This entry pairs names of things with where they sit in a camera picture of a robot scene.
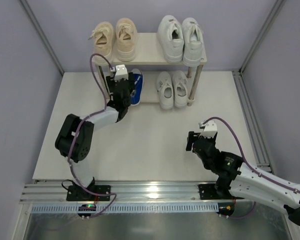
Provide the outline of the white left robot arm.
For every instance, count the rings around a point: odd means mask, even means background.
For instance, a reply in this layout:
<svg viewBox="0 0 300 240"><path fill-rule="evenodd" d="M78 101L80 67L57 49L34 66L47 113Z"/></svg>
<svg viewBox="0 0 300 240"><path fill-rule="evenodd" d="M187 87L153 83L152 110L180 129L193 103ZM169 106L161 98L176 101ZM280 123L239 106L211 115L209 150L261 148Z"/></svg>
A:
<svg viewBox="0 0 300 240"><path fill-rule="evenodd" d="M114 76L107 76L110 100L106 102L105 109L84 118L74 114L66 116L54 145L66 158L75 185L87 190L95 182L93 175L88 173L89 166L86 160L93 134L125 117L131 105L131 94L136 89L134 80L131 72L127 74L127 78L120 80L115 80Z"/></svg>

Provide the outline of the aluminium frame post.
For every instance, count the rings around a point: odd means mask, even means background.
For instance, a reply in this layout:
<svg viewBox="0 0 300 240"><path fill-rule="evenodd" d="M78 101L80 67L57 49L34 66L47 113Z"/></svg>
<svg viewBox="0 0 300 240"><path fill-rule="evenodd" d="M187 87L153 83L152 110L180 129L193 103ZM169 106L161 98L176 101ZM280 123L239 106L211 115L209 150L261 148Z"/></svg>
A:
<svg viewBox="0 0 300 240"><path fill-rule="evenodd" d="M250 64L252 58L256 54L257 50L261 46L262 42L266 38L268 32L270 31L272 25L274 24L277 16L281 12L283 6L285 5L286 0L276 0L273 4L273 6L270 9L270 12L268 13L265 21L263 22L259 32L257 33L256 38L254 39L252 46L250 47L240 69L239 72L241 74L244 73L248 65Z"/></svg>
<svg viewBox="0 0 300 240"><path fill-rule="evenodd" d="M65 74L65 71L64 71L55 51L53 50L52 45L51 45L50 41L48 40L43 28L41 27L41 24L39 23L35 13L33 12L29 2L27 0L18 0L18 2L20 3L20 6L22 7L27 18L29 19L36 34L38 35L39 40L43 44L43 47L47 51L49 57L51 58L52 62L55 65L55 67L58 69L58 72L63 76Z"/></svg>

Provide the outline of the blue canvas sneaker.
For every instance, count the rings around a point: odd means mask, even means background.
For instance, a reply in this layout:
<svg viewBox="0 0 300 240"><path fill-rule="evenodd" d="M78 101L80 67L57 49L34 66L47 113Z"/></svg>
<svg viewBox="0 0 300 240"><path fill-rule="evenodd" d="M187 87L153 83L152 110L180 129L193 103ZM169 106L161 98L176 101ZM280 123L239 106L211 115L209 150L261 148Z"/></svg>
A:
<svg viewBox="0 0 300 240"><path fill-rule="evenodd" d="M131 72L133 73L134 77L135 92L130 97L130 101L132 106L136 106L141 101L141 93L143 90L144 78L143 73L137 68L132 69Z"/></svg>

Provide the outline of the large white sneaker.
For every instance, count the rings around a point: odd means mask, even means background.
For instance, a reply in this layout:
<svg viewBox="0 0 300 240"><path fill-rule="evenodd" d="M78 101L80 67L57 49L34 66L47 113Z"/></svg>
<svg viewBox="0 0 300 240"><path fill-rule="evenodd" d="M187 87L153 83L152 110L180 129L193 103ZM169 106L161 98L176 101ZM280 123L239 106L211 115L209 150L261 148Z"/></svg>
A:
<svg viewBox="0 0 300 240"><path fill-rule="evenodd" d="M168 63L176 64L182 60L184 37L182 26L174 16L166 15L162 18L157 30L157 39Z"/></svg>
<svg viewBox="0 0 300 240"><path fill-rule="evenodd" d="M192 17L186 18L181 27L184 40L182 61L187 67L197 67L201 62L204 48L202 30Z"/></svg>

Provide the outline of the right aluminium frame post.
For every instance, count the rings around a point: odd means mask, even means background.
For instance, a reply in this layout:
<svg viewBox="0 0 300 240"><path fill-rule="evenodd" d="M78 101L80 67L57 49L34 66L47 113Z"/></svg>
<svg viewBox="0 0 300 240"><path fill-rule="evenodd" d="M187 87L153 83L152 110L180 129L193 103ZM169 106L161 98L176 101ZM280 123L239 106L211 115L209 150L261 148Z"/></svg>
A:
<svg viewBox="0 0 300 240"><path fill-rule="evenodd" d="M239 72L241 74L244 73L248 65L250 64L252 58L256 54L257 50L261 46L262 42L266 38L268 32L270 31L272 25L274 24L277 16L281 12L283 6L285 5L286 0L276 0L273 4L273 6L270 9L270 12L268 13L265 21L263 22L259 32L257 33L256 38L254 39L252 46L250 47L240 69Z"/></svg>

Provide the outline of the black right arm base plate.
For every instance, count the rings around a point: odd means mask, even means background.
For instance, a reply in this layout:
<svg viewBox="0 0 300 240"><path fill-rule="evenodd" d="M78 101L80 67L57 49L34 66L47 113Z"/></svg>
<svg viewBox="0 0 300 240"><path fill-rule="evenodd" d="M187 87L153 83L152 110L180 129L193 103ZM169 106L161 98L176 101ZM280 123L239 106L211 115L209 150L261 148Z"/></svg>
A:
<svg viewBox="0 0 300 240"><path fill-rule="evenodd" d="M230 195L220 196L215 189L214 183L201 183L196 186L200 200L233 200L235 198Z"/></svg>

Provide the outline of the beige canvas sneaker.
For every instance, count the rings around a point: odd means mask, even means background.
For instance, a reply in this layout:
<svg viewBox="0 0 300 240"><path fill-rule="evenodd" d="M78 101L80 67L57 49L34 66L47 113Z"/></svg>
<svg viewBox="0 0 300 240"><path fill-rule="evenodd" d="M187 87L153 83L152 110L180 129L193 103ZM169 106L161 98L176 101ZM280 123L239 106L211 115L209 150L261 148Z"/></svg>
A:
<svg viewBox="0 0 300 240"><path fill-rule="evenodd" d="M122 62L129 62L136 57L137 28L129 18L117 21L116 29L117 57Z"/></svg>
<svg viewBox="0 0 300 240"><path fill-rule="evenodd" d="M103 55L110 63L113 61L115 30L110 22L100 22L89 38L93 40L93 52Z"/></svg>

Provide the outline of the left aluminium frame post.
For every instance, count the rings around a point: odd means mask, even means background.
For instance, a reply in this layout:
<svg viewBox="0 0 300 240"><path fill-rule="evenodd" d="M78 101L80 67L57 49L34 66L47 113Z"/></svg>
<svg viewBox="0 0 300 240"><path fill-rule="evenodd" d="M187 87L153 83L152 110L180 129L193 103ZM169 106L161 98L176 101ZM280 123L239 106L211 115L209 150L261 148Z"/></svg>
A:
<svg viewBox="0 0 300 240"><path fill-rule="evenodd" d="M47 51L49 57L51 58L52 62L55 65L55 67L58 69L58 72L63 76L65 74L65 71L64 71L55 51L53 50L52 45L51 45L50 41L48 40L43 28L41 27L41 24L39 23L35 13L33 12L29 2L27 0L18 0L18 2L20 3L20 6L22 7L27 18L29 19L36 34L38 35L39 40L43 44L43 47Z"/></svg>

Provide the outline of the small white fashion sneaker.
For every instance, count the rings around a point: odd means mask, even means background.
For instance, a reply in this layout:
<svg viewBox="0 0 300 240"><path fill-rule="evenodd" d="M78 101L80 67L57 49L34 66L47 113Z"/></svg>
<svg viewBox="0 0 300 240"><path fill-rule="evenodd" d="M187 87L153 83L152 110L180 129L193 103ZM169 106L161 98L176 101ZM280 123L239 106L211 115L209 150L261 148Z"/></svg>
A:
<svg viewBox="0 0 300 240"><path fill-rule="evenodd" d="M172 76L172 85L174 90L174 105L177 108L183 108L188 103L188 79L181 71L176 71Z"/></svg>
<svg viewBox="0 0 300 240"><path fill-rule="evenodd" d="M166 71L161 72L156 80L156 90L159 97L160 107L170 110L174 106L174 90L172 78Z"/></svg>

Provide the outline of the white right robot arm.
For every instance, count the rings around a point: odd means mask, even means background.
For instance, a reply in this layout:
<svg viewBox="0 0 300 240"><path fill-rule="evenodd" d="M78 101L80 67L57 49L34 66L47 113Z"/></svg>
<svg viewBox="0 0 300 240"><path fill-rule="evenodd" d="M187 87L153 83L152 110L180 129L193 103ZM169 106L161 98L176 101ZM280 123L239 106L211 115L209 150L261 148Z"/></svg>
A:
<svg viewBox="0 0 300 240"><path fill-rule="evenodd" d="M300 226L300 184L249 167L241 156L219 151L215 137L199 132L188 133L186 151L195 153L203 167L218 176L214 188L222 199L243 198L266 205Z"/></svg>

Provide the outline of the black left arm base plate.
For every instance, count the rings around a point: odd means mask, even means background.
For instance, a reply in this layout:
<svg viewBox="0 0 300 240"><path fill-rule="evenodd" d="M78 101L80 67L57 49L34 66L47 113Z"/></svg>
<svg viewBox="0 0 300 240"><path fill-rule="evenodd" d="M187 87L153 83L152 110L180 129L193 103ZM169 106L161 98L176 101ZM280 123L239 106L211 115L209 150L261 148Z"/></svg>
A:
<svg viewBox="0 0 300 240"><path fill-rule="evenodd" d="M88 187L90 192L99 194L99 195L107 195L111 193L110 185L92 185ZM82 202L82 201L97 201L97 202L108 202L110 201L110 196L96 196L90 194L83 190L78 185L70 185L68 187L66 201L68 202Z"/></svg>

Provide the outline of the beige wooden shoe shelf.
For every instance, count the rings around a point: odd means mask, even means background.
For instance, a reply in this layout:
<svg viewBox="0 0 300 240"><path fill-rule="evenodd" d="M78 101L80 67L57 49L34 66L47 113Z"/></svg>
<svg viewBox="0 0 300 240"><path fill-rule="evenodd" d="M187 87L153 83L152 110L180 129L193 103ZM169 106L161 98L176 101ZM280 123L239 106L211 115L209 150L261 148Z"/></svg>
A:
<svg viewBox="0 0 300 240"><path fill-rule="evenodd" d="M165 60L162 47L158 41L157 34L138 33L136 43L136 57L132 61L120 61L118 59L117 45L112 48L112 65L125 65L129 70L138 68L143 74L143 88L140 95L141 103L157 104L160 102L156 89L157 77L161 72L174 72L183 70L186 66L183 62L176 64ZM207 63L206 50L202 49L200 64L189 67L185 73L187 76L188 100L190 107L195 101L195 94L200 80L203 66Z"/></svg>

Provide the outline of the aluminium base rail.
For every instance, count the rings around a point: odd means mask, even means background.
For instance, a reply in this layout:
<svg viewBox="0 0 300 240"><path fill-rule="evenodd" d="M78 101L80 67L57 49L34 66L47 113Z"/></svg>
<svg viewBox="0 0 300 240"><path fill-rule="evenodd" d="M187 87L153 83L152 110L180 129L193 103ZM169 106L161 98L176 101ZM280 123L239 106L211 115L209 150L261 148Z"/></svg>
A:
<svg viewBox="0 0 300 240"><path fill-rule="evenodd" d="M97 185L109 185L110 191L116 193L119 201L165 201L200 199L199 185L213 185L213 181L97 181ZM65 202L70 181L47 180L26 184L20 201Z"/></svg>

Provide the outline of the right side aluminium rail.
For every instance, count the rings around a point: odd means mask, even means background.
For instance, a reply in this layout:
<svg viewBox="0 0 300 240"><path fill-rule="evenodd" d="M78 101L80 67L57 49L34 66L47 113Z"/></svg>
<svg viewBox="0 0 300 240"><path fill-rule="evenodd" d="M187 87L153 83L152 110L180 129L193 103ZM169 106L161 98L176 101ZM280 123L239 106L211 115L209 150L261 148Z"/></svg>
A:
<svg viewBox="0 0 300 240"><path fill-rule="evenodd" d="M261 129L257 122L257 117L253 109L253 105L249 97L246 85L244 83L244 79L238 70L232 71L232 76L245 118L253 153L256 158L256 164L262 170L273 173L270 156L266 148L265 141L262 137Z"/></svg>

